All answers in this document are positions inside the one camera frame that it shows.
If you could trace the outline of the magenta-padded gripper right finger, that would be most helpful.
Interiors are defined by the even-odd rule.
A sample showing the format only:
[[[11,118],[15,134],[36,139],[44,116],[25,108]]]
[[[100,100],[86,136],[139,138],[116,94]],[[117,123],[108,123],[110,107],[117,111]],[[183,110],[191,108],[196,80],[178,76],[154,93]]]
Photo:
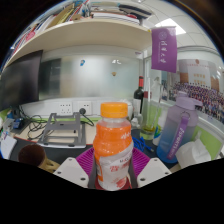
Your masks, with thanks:
[[[129,181],[132,188],[140,188],[171,174],[159,158],[149,158],[134,148],[129,168]]]

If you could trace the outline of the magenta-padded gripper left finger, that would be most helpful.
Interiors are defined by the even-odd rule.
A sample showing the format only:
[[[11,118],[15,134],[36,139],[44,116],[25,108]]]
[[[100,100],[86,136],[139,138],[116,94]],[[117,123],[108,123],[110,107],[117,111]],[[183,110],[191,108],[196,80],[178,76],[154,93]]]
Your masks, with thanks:
[[[94,149],[87,149],[77,158],[68,157],[54,172],[54,175],[78,186],[94,189],[96,179]]]

